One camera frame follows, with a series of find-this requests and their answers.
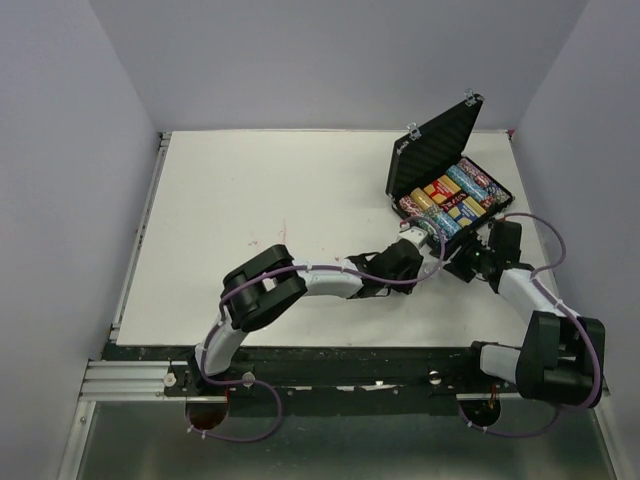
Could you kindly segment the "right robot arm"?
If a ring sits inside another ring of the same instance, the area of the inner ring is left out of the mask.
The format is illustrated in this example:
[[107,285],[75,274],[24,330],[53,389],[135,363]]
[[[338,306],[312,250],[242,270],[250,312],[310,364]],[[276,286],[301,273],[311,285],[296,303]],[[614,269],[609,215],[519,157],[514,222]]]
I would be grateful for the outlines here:
[[521,261],[521,237],[520,223],[495,221],[486,242],[470,235],[445,265],[466,283],[486,281],[527,327],[519,346],[474,342],[478,357],[461,365],[461,382],[480,392],[501,379],[525,399],[593,408],[602,394],[605,327],[567,307],[541,283],[541,270]]

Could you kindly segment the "light blue chip stack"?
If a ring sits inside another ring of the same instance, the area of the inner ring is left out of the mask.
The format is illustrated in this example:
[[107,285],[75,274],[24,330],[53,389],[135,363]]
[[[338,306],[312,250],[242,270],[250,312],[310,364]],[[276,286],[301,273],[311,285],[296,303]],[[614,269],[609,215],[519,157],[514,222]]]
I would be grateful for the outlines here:
[[491,194],[489,194],[482,187],[475,184],[473,181],[464,182],[461,188],[467,193],[469,197],[471,197],[484,209],[489,209],[496,203],[494,197]]
[[433,218],[448,238],[452,238],[462,229],[462,227],[453,218],[442,210],[436,209],[433,213]]
[[473,185],[473,180],[457,165],[452,165],[446,170],[447,176],[461,188]]

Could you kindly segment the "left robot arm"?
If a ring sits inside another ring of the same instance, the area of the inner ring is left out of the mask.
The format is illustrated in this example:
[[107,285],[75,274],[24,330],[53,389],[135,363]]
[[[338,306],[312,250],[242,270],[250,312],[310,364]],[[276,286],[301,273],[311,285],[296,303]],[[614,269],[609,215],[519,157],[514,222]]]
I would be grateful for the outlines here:
[[282,244],[268,248],[224,278],[218,316],[194,349],[188,384],[201,395],[214,393],[246,336],[272,324],[305,296],[410,294],[441,265],[426,268],[420,248],[420,243],[399,239],[382,252],[351,255],[333,264],[299,261]]

